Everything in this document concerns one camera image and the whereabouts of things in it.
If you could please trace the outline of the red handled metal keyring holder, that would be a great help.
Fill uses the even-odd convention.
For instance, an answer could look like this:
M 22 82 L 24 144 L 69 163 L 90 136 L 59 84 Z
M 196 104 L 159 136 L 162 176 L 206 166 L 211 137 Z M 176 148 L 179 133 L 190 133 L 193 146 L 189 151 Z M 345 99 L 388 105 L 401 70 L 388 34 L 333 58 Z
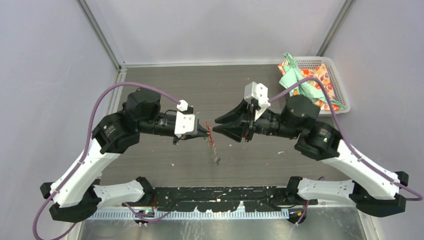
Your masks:
M 215 142 L 213 140 L 213 135 L 212 135 L 212 128 L 210 126 L 209 121 L 206 121 L 206 128 L 208 130 L 207 141 L 208 141 L 208 146 L 209 146 L 209 151 L 210 151 L 211 162 L 212 162 L 213 165 L 218 166 L 221 158 L 218 157 L 218 154 L 217 154 L 217 149 L 216 149 Z

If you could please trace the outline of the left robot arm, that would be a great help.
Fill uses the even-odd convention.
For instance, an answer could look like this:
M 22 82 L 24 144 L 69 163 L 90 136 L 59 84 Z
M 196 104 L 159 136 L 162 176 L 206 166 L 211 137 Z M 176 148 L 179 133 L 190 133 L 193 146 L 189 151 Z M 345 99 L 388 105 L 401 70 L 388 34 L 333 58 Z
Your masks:
M 161 97 L 140 87 L 127 96 L 120 111 L 90 127 L 88 144 L 78 159 L 57 181 L 40 187 L 43 197 L 53 202 L 49 208 L 53 220 L 78 223 L 102 208 L 123 203 L 148 207 L 153 202 L 155 192 L 145 177 L 109 186 L 99 185 L 98 179 L 109 164 L 139 143 L 141 134 L 170 137 L 174 145 L 209 136 L 192 106 L 181 101 L 175 110 L 161 112 Z

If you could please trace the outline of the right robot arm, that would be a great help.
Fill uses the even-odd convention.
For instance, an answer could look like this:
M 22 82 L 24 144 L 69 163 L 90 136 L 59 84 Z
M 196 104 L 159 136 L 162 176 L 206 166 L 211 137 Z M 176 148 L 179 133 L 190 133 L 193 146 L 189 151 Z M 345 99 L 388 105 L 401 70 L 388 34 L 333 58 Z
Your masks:
M 281 113 L 266 110 L 254 118 L 255 104 L 243 100 L 229 113 L 215 120 L 213 132 L 236 142 L 250 141 L 255 134 L 295 139 L 295 150 L 315 161 L 328 164 L 348 176 L 344 181 L 312 180 L 292 176 L 285 188 L 291 205 L 308 200 L 327 200 L 355 206 L 359 211 L 387 217 L 403 213 L 407 200 L 399 193 L 399 184 L 407 184 L 403 171 L 389 172 L 394 183 L 356 160 L 340 132 L 318 120 L 319 108 L 302 95 L 286 100 Z

